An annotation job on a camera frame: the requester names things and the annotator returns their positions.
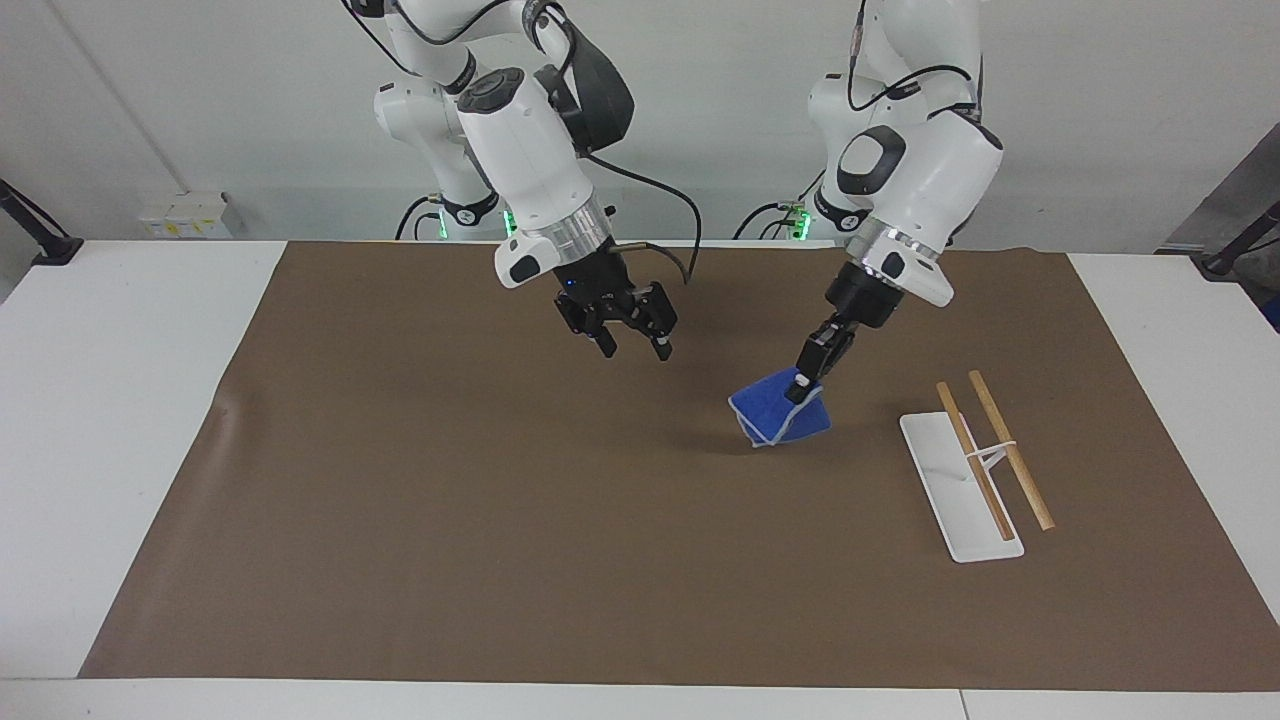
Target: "white wall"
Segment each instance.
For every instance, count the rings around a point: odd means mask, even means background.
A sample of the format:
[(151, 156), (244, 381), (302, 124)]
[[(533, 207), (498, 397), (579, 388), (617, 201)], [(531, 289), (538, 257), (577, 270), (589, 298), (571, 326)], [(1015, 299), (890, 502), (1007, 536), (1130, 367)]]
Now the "white wall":
[[(637, 101), (631, 135), (602, 155), (694, 195), (710, 237), (820, 168), (805, 96), (846, 64), (855, 0), (566, 5)], [(1280, 118), (1276, 0), (983, 10), (987, 124), (1009, 150), (961, 246), (1151, 251)], [(492, 65), (535, 58), (520, 38), (479, 50)], [(434, 190), (371, 117), (396, 73), (338, 0), (5, 0), (0, 174), (73, 232), (132, 236), (140, 195), (178, 187), (150, 133), (179, 181), (228, 191), (255, 236), (388, 237)], [(591, 174), (621, 236), (687, 237), (678, 202)]]

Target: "white table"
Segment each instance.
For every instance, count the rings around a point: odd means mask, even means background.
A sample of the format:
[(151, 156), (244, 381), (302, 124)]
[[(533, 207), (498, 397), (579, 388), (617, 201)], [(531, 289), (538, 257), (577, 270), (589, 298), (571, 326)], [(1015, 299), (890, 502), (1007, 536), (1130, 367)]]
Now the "white table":
[[(92, 242), (0, 305), (0, 717), (1280, 717), (1280, 693), (74, 680), (283, 250)], [(1280, 337), (1184, 259), (1071, 260), (1280, 616)]]

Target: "black cable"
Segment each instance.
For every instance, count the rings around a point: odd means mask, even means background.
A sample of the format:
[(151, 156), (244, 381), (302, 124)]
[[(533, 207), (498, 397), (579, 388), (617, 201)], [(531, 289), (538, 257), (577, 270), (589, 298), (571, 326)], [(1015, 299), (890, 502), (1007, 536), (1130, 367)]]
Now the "black cable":
[(416, 220), (413, 220), (413, 240), (415, 241), (421, 241), (422, 240), (421, 237), (419, 237), (417, 231), (419, 231), (419, 227), (422, 224), (422, 220), (426, 220), (429, 218), (433, 219), (433, 220), (439, 220), (440, 215), (436, 214), (436, 213), (426, 213), (425, 215), (419, 215), (419, 218)]
[(378, 45), (378, 47), (383, 51), (383, 55), (387, 55), (388, 60), (396, 63), (397, 68), (404, 70), (406, 73), (413, 77), (422, 77), (415, 73), (413, 70), (406, 68), (404, 64), (399, 61), (399, 58), (397, 58), (390, 50), (388, 50), (385, 45), (383, 45), (383, 41), (379, 40), (376, 35), (374, 35), (374, 31), (369, 29), (369, 26), (365, 24), (365, 20), (360, 19), (360, 15), (356, 14), (356, 10), (351, 6), (351, 4), (347, 0), (339, 0), (339, 3), (342, 3), (342, 6), (347, 9), (347, 14), (351, 15), (351, 19), (356, 20), (356, 24), (360, 26), (360, 29), (365, 31), (365, 35), (369, 36), (369, 40), (372, 40), (374, 45)]
[[(561, 13), (564, 12), (561, 9), (559, 4), (552, 4), (548, 5), (548, 8), (556, 8)], [(556, 92), (559, 91), (561, 83), (564, 82), (564, 73), (568, 72), (568, 68), (573, 64), (573, 59), (577, 56), (577, 26), (575, 26), (572, 20), (567, 19), (567, 17), (564, 20), (558, 20), (550, 14), (548, 14), (548, 17), (556, 23), (557, 27), (561, 28), (561, 32), (564, 33), (564, 37), (568, 41), (568, 51), (564, 53), (564, 61), (556, 68), (556, 77), (552, 81), (552, 99), (554, 100)]]
[(1262, 250), (1263, 247), (1271, 247), (1272, 245), (1275, 245), (1277, 242), (1280, 242), (1280, 237), (1274, 238), (1274, 240), (1268, 240), (1268, 241), (1263, 242), (1262, 245), (1258, 245), (1257, 247), (1251, 247), (1251, 249), (1245, 250), (1244, 252), (1240, 252), (1240, 256), (1248, 255), (1249, 252), (1257, 252), (1258, 250)]
[(858, 69), (858, 55), (863, 51), (863, 23), (867, 19), (867, 0), (858, 6), (858, 22), (854, 23), (854, 38), (849, 44), (849, 77), (845, 79), (845, 96), (849, 106), (854, 106), (854, 72)]
[(927, 76), (929, 73), (942, 73), (942, 72), (955, 73), (955, 74), (963, 77), (966, 82), (973, 82), (973, 76), (970, 76), (964, 68), (957, 68), (956, 65), (929, 65), (928, 68), (920, 68), (920, 69), (915, 70), (914, 73), (908, 73), (908, 74), (900, 77), (899, 79), (893, 81), (893, 85), (886, 87), (884, 90), (877, 92), (876, 95), (872, 95), (872, 99), (868, 100), (864, 105), (854, 105), (854, 99), (852, 99), (852, 96), (850, 96), (850, 99), (849, 99), (849, 109), (852, 110), (852, 111), (855, 111), (855, 113), (861, 113), (863, 110), (865, 110), (865, 109), (870, 108), (872, 105), (879, 102), (886, 95), (893, 92), (895, 90), (902, 87), (904, 85), (910, 83), (915, 78), (922, 77), (922, 76)]
[(684, 200), (685, 205), (689, 205), (689, 209), (694, 211), (694, 252), (689, 258), (689, 279), (692, 281), (694, 270), (698, 268), (698, 255), (703, 250), (703, 211), (698, 209), (698, 204), (694, 202), (694, 199), (676, 190), (675, 187), (671, 187), (664, 182), (659, 182), (653, 178), (646, 178), (639, 173), (632, 173), (631, 170), (626, 168), (620, 168), (613, 163), (609, 163), (608, 160), (602, 160), (595, 155), (591, 155), (590, 152), (582, 155), (582, 159), (590, 160), (591, 163), (595, 163), (596, 165), (604, 168), (605, 170), (617, 173), (625, 178), (631, 178), (636, 182), (643, 182), (650, 187), (657, 187), (663, 192), (675, 195), (676, 197)]
[(1240, 231), (1226, 247), (1219, 250), (1203, 260), (1203, 268), (1211, 274), (1225, 275), (1231, 272), (1231, 266), (1240, 255), (1254, 250), (1254, 245), (1262, 241), (1268, 232), (1280, 224), (1280, 201), (1267, 208), (1258, 219), (1249, 223), (1249, 227)]
[(413, 217), (413, 211), (430, 201), (431, 196), (419, 197), (408, 206), (408, 210), (404, 210), (404, 217), (401, 218), (401, 224), (396, 228), (396, 240), (401, 240), (401, 236), (404, 234), (404, 227), (408, 225), (408, 219)]
[(471, 27), (474, 24), (476, 24), (477, 22), (480, 22), (480, 18), (488, 15), (495, 8), (506, 5), (507, 3), (508, 3), (508, 0), (492, 0), (484, 8), (480, 8), (480, 10), (476, 14), (471, 15), (471, 19), (468, 19), (462, 27), (460, 27), (458, 29), (453, 31), (447, 37), (435, 38), (435, 37), (431, 37), (430, 35), (426, 35), (425, 32), (422, 32), (422, 28), (417, 27), (417, 24), (413, 23), (413, 18), (408, 17), (408, 13), (404, 12), (404, 8), (399, 4), (399, 0), (389, 0), (388, 1), (389, 5), (392, 5), (393, 8), (396, 8), (397, 10), (399, 10), (401, 17), (404, 18), (404, 24), (407, 24), (410, 27), (410, 29), (413, 31), (413, 35), (419, 36), (422, 40), (422, 42), (426, 42), (428, 45), (448, 45), (448, 44), (453, 42), (454, 40), (462, 37), (462, 35), (465, 32), (467, 32), (468, 29), (471, 29)]
[(654, 245), (652, 242), (628, 242), (626, 245), (614, 245), (609, 252), (635, 252), (636, 250), (652, 250), (675, 263), (676, 266), (680, 268), (680, 279), (682, 279), (685, 284), (689, 284), (689, 281), (692, 279), (680, 258), (676, 258), (675, 252), (660, 245)]
[[(881, 99), (883, 99), (886, 95), (914, 81), (915, 78), (920, 76), (927, 76), (929, 73), (951, 72), (963, 77), (965, 82), (970, 83), (973, 82), (973, 76), (969, 74), (969, 72), (965, 70), (964, 68), (959, 68), (956, 65), (929, 65), (928, 68), (922, 68), (919, 70), (915, 70), (914, 73), (910, 73), (902, 78), (893, 81), (893, 85), (890, 85), (884, 90), (873, 95), (872, 99), (868, 100), (865, 105), (856, 105), (854, 102), (854, 72), (858, 69), (858, 55), (861, 53), (863, 49), (863, 28), (865, 20), (867, 20), (867, 0), (863, 0), (861, 4), (858, 6), (858, 22), (854, 23), (854, 40), (850, 44), (850, 51), (849, 51), (849, 77), (845, 78), (846, 83), (845, 96), (846, 100), (849, 101), (850, 110), (855, 113), (861, 113), (863, 110), (870, 108), (876, 102), (879, 102)], [(974, 99), (974, 104), (975, 106), (979, 104), (979, 100), (977, 97)]]
[(751, 224), (751, 220), (759, 218), (760, 215), (768, 213), (769, 210), (786, 210), (786, 205), (782, 202), (769, 202), (767, 205), (760, 205), (755, 210), (751, 210), (742, 220), (742, 224), (737, 225), (737, 231), (733, 233), (733, 240), (742, 240), (742, 233), (746, 232), (746, 225)]
[(22, 193), (20, 190), (18, 190), (17, 187), (9, 184), (8, 182), (5, 182), (5, 186), (9, 187), (9, 192), (12, 192), (13, 196), (17, 197), (19, 202), (22, 202), (23, 205), (26, 205), (28, 210), (31, 210), (32, 213), (35, 213), (35, 214), (40, 215), (41, 218), (44, 218), (44, 220), (46, 223), (49, 223), (50, 225), (52, 225), (54, 229), (56, 229), (58, 232), (60, 232), (63, 234), (63, 237), (70, 237), (70, 233), (68, 233), (65, 229), (63, 229), (63, 225), (60, 225), (58, 223), (58, 220), (55, 220), (52, 218), (52, 215), (50, 215), (49, 213), (46, 213), (45, 209), (40, 206), (38, 202), (36, 202), (35, 200), (27, 197), (26, 195)]
[(987, 59), (979, 55), (978, 56), (978, 101), (974, 104), (975, 105), (974, 110), (977, 110), (978, 114), (974, 115), (974, 118), (973, 118), (973, 119), (978, 120), (979, 123), (982, 122), (982, 96), (983, 96), (983, 92), (986, 92), (986, 90), (984, 90), (986, 85), (987, 85)]
[[(818, 183), (819, 183), (819, 182), (822, 182), (822, 177), (823, 177), (823, 176), (826, 176), (826, 174), (827, 174), (827, 170), (826, 170), (826, 169), (822, 169), (822, 170), (818, 170), (818, 174), (817, 174), (817, 176), (814, 176), (814, 178), (813, 178), (813, 182), (812, 182), (812, 183), (809, 183), (809, 187), (804, 188), (804, 190), (803, 190), (803, 191), (800, 192), (800, 195), (797, 195), (797, 196), (796, 196), (796, 202), (799, 204), (799, 202), (801, 202), (801, 201), (803, 201), (803, 200), (804, 200), (805, 197), (809, 197), (809, 193), (810, 193), (810, 192), (813, 192), (813, 190), (814, 190), (815, 187), (818, 187)], [(795, 213), (795, 210), (787, 210), (787, 217), (786, 217), (786, 218), (783, 218), (783, 219), (785, 219), (785, 220), (790, 220), (790, 219), (791, 219), (791, 215), (792, 215), (792, 213)], [(771, 237), (769, 240), (777, 240), (777, 238), (778, 238), (778, 232), (780, 232), (781, 229), (782, 229), (781, 227), (780, 227), (780, 228), (776, 228), (776, 229), (773, 231), (773, 237)]]
[(790, 227), (790, 225), (791, 225), (791, 218), (790, 217), (783, 218), (781, 220), (773, 220), (772, 223), (764, 225), (764, 229), (760, 231), (760, 237), (758, 237), (755, 240), (764, 240), (765, 233), (768, 233), (769, 231), (773, 231), (773, 238), (776, 240), (778, 237), (778, 231), (781, 231), (785, 227)]

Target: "black clamp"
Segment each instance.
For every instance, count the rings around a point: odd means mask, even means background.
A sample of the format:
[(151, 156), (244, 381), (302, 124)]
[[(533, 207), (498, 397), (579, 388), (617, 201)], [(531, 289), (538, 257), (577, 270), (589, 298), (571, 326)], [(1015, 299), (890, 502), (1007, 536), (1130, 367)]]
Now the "black clamp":
[(659, 360), (671, 357), (671, 332), (678, 316), (662, 283), (636, 288), (626, 263), (612, 252), (613, 240), (582, 260), (556, 268), (563, 291), (556, 307), (573, 334), (584, 334), (613, 357), (618, 343), (605, 323), (618, 322), (649, 338)]
[[(31, 202), (31, 200), (28, 200), (26, 195), (0, 179), (0, 210), (4, 210), (22, 227), (22, 229), (27, 231), (27, 233), (31, 234), (31, 237), (40, 245), (40, 249), (44, 250), (42, 254), (36, 255), (31, 264), (36, 266), (61, 266), (70, 263), (72, 258), (74, 258), (76, 254), (79, 252), (79, 249), (84, 246), (84, 238), (68, 236), (59, 237), (49, 232), (49, 228), (46, 228), (45, 224), (41, 223), (27, 208), (28, 202)], [(37, 205), (33, 202), (31, 205), (38, 210)]]
[(883, 327), (902, 301), (902, 291), (869, 274), (860, 265), (845, 263), (827, 288), (827, 302), (836, 311), (814, 331), (796, 360), (799, 375), (786, 391), (799, 405), (854, 343), (858, 325)]

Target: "green led light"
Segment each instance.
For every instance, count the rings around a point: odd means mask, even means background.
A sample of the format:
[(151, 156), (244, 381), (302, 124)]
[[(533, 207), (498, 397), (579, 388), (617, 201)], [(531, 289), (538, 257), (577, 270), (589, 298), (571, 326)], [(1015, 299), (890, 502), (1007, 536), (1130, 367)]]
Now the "green led light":
[(813, 224), (813, 215), (801, 210), (800, 222), (796, 223), (795, 229), (791, 231), (792, 240), (809, 240), (809, 225)]

